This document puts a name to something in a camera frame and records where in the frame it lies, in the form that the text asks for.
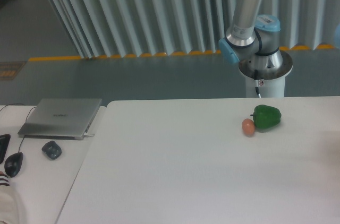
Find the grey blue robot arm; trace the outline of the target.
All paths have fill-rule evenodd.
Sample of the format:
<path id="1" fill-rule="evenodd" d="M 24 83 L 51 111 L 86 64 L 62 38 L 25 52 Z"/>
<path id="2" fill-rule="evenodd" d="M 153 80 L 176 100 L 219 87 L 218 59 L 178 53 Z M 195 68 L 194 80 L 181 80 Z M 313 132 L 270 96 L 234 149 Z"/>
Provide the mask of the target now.
<path id="1" fill-rule="evenodd" d="M 281 46 L 339 48 L 339 0 L 236 0 L 220 50 L 232 63 L 239 62 L 255 47 L 264 49 L 262 31 L 280 36 Z"/>

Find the white striped sleeve forearm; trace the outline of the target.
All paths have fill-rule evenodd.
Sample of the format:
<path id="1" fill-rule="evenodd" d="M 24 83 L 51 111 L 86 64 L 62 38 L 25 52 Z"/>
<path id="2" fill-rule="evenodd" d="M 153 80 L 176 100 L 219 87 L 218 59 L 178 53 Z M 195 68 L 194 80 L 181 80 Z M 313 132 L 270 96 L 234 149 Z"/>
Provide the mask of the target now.
<path id="1" fill-rule="evenodd" d="M 21 200 L 7 174 L 1 171 L 1 223 L 25 223 Z"/>

